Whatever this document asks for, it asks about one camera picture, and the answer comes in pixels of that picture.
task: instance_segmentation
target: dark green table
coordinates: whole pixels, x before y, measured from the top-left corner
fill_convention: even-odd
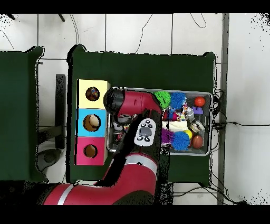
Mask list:
[[[215,55],[148,55],[87,52],[75,45],[68,53],[67,91],[67,181],[95,181],[103,178],[112,154],[104,166],[74,165],[76,80],[106,80],[111,86],[204,91],[213,93]],[[170,156],[169,182],[198,182],[208,186],[208,156]]]
[[[47,181],[35,166],[36,69],[43,51],[0,51],[0,180]]]

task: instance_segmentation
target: metal tray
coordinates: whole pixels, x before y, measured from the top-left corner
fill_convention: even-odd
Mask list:
[[[171,149],[170,155],[189,155],[189,156],[206,156],[210,152],[211,148],[211,126],[212,126],[212,108],[213,108],[213,96],[209,92],[195,92],[195,91],[180,91],[180,90],[163,90],[163,89],[140,89],[140,88],[127,88],[123,87],[121,89],[133,90],[133,91],[146,91],[146,92],[156,92],[156,91],[167,91],[167,92],[183,92],[187,97],[188,107],[195,106],[194,99],[196,97],[204,97],[205,104],[202,106],[204,113],[202,115],[194,114],[196,120],[200,121],[204,127],[204,131],[200,131],[199,134],[202,136],[204,143],[203,146],[198,150],[193,147],[188,148],[186,151],[178,151]],[[107,125],[107,149],[110,152],[115,152],[117,146],[113,144],[113,118],[108,114],[108,125]]]

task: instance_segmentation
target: purple toy block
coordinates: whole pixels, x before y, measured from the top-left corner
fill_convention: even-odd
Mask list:
[[[192,107],[194,114],[204,114],[203,109],[201,107]]]

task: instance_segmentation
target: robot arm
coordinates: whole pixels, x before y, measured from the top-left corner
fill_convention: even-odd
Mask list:
[[[159,102],[147,92],[110,89],[106,110],[137,117],[123,136],[105,177],[94,187],[59,184],[44,204],[152,204],[161,147]]]

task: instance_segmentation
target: yellow box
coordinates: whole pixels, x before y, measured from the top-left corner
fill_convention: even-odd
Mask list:
[[[86,97],[86,91],[92,87],[97,88],[99,92],[99,97],[95,101],[90,101]],[[109,88],[110,84],[107,81],[79,79],[79,108],[105,109],[103,97]]]

